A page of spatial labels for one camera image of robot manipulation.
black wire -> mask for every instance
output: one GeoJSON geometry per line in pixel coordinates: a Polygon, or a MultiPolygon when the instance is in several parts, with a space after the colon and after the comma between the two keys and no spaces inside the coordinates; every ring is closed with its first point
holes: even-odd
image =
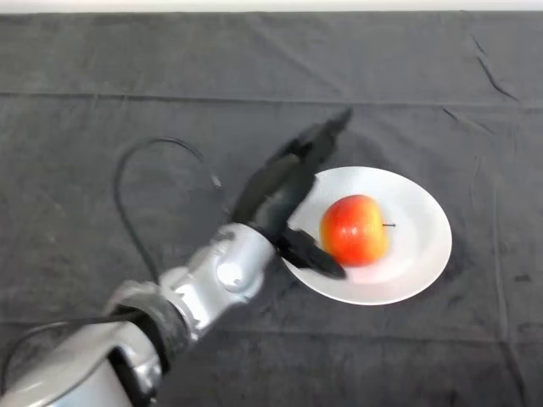
{"type": "MultiPolygon", "coordinates": [[[[126,232],[128,233],[128,236],[130,236],[132,243],[134,243],[134,246],[136,246],[136,250],[141,255],[143,262],[147,266],[148,271],[151,274],[151,277],[154,283],[156,283],[157,285],[160,284],[160,275],[159,275],[158,268],[156,264],[154,263],[151,254],[145,248],[145,245],[143,244],[142,239],[138,235],[136,228],[134,227],[130,218],[128,217],[128,213],[126,212],[126,207],[123,204],[122,198],[121,198],[120,184],[122,182],[122,176],[124,175],[126,165],[128,164],[128,161],[130,160],[130,158],[138,151],[143,150],[153,144],[158,144],[158,143],[175,144],[181,148],[184,148],[185,150],[190,152],[201,164],[204,165],[204,167],[207,169],[208,173],[210,174],[210,177],[215,189],[221,195],[221,207],[223,211],[227,213],[227,207],[226,207],[226,203],[224,199],[224,192],[222,190],[222,185],[221,185],[221,181],[219,177],[207,165],[202,153],[197,148],[191,146],[189,143],[184,142],[183,140],[179,140],[176,138],[169,138],[169,137],[150,138],[148,140],[144,140],[128,148],[120,156],[119,161],[117,161],[117,165],[115,167],[115,172],[113,174],[112,188],[113,188],[113,199],[115,201],[115,207],[119,214],[120,220],[122,221],[122,224],[125,227],[126,232]]],[[[8,370],[9,370],[9,365],[11,363],[11,360],[15,356],[17,350],[19,350],[20,346],[28,338],[33,337],[45,331],[59,329],[59,328],[66,328],[69,326],[84,326],[84,325],[91,325],[91,324],[104,324],[104,323],[110,323],[110,322],[130,321],[134,318],[137,318],[140,315],[141,315],[140,312],[133,312],[130,314],[125,314],[125,315],[97,316],[97,317],[87,317],[87,318],[76,318],[76,319],[71,319],[71,320],[58,320],[58,321],[50,321],[46,324],[34,326],[31,329],[28,329],[27,331],[23,332],[20,336],[18,336],[16,339],[12,340],[8,344],[6,355],[3,360],[2,367],[0,369],[0,395],[4,394],[7,389],[8,370]]],[[[3,323],[9,324],[9,325],[41,324],[41,322],[35,322],[35,321],[3,321],[3,323]]]]}
{"type": "Polygon", "coordinates": [[[6,356],[2,363],[2,369],[0,370],[0,395],[6,393],[6,389],[8,387],[8,371],[11,360],[15,356],[17,350],[19,350],[20,346],[30,337],[52,329],[66,328],[69,326],[84,326],[93,324],[107,324],[110,322],[132,321],[138,316],[141,316],[141,312],[139,311],[131,312],[124,315],[91,316],[87,318],[76,318],[73,320],[58,320],[48,322],[45,325],[34,326],[33,328],[26,330],[16,339],[8,343],[6,356]]]}
{"type": "Polygon", "coordinates": [[[128,214],[126,212],[126,207],[122,202],[121,199],[121,189],[120,184],[122,182],[122,176],[124,175],[124,171],[126,168],[126,165],[128,164],[129,159],[138,151],[147,148],[153,144],[158,143],[170,143],[175,144],[181,148],[184,148],[188,152],[190,152],[196,159],[204,165],[204,167],[207,169],[208,173],[210,174],[211,180],[213,181],[213,185],[215,186],[215,189],[220,193],[221,195],[221,206],[222,209],[227,212],[226,205],[224,202],[224,192],[222,190],[221,181],[219,180],[219,177],[213,172],[213,170],[207,165],[207,163],[204,160],[204,156],[202,153],[196,149],[195,147],[191,146],[187,142],[184,142],[183,140],[179,140],[177,138],[172,137],[157,137],[157,138],[150,138],[148,140],[143,140],[142,142],[139,142],[138,144],[135,144],[134,146],[128,148],[119,158],[119,161],[117,162],[117,165],[115,167],[115,173],[113,175],[113,199],[115,201],[115,207],[117,208],[117,212],[119,214],[120,220],[122,221],[123,226],[125,227],[126,233],[128,233],[128,236],[132,240],[132,243],[136,247],[137,251],[139,252],[140,256],[142,257],[143,263],[147,266],[147,269],[149,273],[151,274],[151,277],[153,279],[153,282],[157,285],[160,283],[160,274],[158,271],[158,268],[153,260],[153,257],[151,256],[150,252],[147,250],[145,245],[143,244],[142,239],[138,235],[136,228],[132,224],[130,218],[128,217],[128,214]]]}

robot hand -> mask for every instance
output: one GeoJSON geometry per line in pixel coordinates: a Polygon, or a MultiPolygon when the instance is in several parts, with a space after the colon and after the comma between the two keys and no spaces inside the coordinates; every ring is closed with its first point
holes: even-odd
{"type": "Polygon", "coordinates": [[[191,348],[228,309],[249,302],[277,252],[298,267],[341,278],[343,269],[288,218],[350,120],[345,110],[303,131],[249,180],[230,223],[186,266],[160,284],[127,282],[109,302],[131,321],[85,326],[58,346],[0,400],[1,407],[145,406],[180,352],[191,348]]]}

